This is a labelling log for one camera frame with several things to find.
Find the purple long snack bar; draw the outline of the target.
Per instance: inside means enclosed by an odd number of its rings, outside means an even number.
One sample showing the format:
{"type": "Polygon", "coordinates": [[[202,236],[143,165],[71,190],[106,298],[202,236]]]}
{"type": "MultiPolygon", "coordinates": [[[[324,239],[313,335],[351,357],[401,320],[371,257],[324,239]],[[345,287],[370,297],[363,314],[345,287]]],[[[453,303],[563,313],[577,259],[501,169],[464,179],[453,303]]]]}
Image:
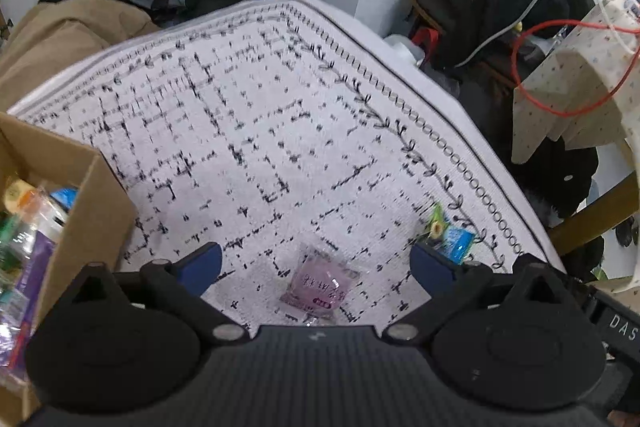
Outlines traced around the purple long snack bar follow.
{"type": "Polygon", "coordinates": [[[16,284],[1,296],[1,366],[16,372],[32,331],[38,298],[55,243],[37,231],[32,254],[16,284]]]}

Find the blue snack packet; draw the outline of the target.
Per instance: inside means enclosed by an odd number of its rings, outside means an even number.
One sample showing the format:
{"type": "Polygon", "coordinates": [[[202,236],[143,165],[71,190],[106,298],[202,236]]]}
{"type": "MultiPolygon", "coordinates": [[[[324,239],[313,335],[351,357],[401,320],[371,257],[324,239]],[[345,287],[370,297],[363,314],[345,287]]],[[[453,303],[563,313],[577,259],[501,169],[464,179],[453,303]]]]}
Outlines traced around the blue snack packet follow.
{"type": "Polygon", "coordinates": [[[78,190],[75,187],[62,187],[50,193],[51,198],[65,211],[70,211],[75,204],[78,190]]]}

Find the orange sausage snack packet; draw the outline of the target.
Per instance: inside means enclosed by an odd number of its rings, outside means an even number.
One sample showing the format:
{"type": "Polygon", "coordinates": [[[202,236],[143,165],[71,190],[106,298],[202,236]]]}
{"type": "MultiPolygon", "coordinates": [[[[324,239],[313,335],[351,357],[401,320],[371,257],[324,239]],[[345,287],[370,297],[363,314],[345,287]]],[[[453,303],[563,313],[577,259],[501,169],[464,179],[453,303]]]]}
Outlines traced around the orange sausage snack packet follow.
{"type": "Polygon", "coordinates": [[[24,221],[52,242],[58,243],[67,213],[46,191],[32,190],[25,193],[18,203],[18,213],[24,221]]]}

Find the green snack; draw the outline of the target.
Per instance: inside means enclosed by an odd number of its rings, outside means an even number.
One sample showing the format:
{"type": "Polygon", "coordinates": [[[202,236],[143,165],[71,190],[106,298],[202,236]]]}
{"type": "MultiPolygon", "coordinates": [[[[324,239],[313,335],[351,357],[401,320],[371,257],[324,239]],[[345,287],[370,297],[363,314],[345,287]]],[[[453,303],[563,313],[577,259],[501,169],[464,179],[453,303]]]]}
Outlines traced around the green snack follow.
{"type": "Polygon", "coordinates": [[[14,281],[32,257],[35,229],[19,215],[9,217],[1,228],[1,275],[14,281]]]}

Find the mixed nuts snack packet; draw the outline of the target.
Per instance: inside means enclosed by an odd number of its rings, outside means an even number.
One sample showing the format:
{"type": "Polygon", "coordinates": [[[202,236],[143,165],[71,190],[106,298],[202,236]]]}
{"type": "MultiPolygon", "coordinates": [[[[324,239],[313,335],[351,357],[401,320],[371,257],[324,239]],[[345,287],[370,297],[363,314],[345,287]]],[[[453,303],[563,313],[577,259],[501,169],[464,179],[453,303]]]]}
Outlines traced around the mixed nuts snack packet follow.
{"type": "Polygon", "coordinates": [[[428,216],[421,239],[448,260],[462,265],[468,257],[475,234],[453,225],[442,205],[435,204],[428,216]]]}

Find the brown cardboard box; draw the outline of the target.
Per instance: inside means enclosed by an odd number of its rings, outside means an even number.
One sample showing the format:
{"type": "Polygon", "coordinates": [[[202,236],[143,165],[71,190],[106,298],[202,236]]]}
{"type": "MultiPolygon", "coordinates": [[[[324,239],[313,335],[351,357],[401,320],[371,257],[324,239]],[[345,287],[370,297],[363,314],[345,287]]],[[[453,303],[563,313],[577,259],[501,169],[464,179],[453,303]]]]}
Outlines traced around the brown cardboard box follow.
{"type": "MultiPolygon", "coordinates": [[[[43,279],[29,340],[84,265],[93,261],[109,268],[116,265],[137,210],[98,150],[2,115],[1,228],[13,216],[2,202],[10,178],[20,178],[49,196],[62,187],[78,190],[43,279]]],[[[1,275],[1,296],[17,279],[1,275]]],[[[26,345],[16,372],[1,366],[1,422],[5,426],[17,425],[38,404],[25,369],[26,345]]]]}

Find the purple square snack packet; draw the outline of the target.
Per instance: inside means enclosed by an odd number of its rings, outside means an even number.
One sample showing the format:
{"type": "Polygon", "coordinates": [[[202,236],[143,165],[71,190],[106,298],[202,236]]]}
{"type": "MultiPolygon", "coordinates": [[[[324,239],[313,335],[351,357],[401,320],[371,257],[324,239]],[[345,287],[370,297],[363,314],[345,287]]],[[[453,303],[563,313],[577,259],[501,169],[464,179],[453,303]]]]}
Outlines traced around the purple square snack packet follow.
{"type": "Polygon", "coordinates": [[[361,277],[362,271],[347,263],[344,255],[303,244],[280,301],[314,319],[331,320],[361,277]]]}

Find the white patterned bed blanket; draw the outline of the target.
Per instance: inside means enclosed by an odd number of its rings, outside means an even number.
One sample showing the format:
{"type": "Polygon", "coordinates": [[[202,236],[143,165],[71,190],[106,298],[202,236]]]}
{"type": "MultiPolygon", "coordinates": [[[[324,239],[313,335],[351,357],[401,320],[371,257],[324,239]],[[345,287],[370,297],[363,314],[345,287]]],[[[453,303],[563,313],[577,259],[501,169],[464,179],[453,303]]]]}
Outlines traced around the white patterned bed blanket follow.
{"type": "Polygon", "coordinates": [[[304,323],[280,298],[306,245],[360,271],[335,323],[416,309],[409,253],[435,206],[497,272],[560,261],[460,103],[319,0],[245,1],[113,46],[10,112],[106,157],[138,210],[122,269],[218,243],[204,297],[249,329],[304,323]]]}

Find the cream dotted cloth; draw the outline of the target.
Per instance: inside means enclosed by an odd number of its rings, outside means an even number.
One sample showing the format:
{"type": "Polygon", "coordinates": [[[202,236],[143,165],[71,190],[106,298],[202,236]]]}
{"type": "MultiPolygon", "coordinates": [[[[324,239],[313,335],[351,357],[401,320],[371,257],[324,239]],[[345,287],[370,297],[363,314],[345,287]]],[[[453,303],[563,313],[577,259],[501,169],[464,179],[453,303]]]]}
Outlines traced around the cream dotted cloth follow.
{"type": "Polygon", "coordinates": [[[639,39],[577,27],[514,91],[511,160],[524,164],[544,140],[567,150],[620,140],[639,153],[639,39]]]}

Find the beige cloth garment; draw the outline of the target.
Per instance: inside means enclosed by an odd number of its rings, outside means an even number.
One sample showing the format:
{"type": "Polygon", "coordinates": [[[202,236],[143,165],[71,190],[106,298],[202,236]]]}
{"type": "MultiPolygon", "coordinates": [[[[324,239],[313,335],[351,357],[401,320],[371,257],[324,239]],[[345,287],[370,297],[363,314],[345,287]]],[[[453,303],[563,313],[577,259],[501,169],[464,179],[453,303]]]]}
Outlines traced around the beige cloth garment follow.
{"type": "Polygon", "coordinates": [[[159,29],[148,14],[116,0],[37,4],[1,49],[1,109],[9,109],[67,67],[159,29]]]}

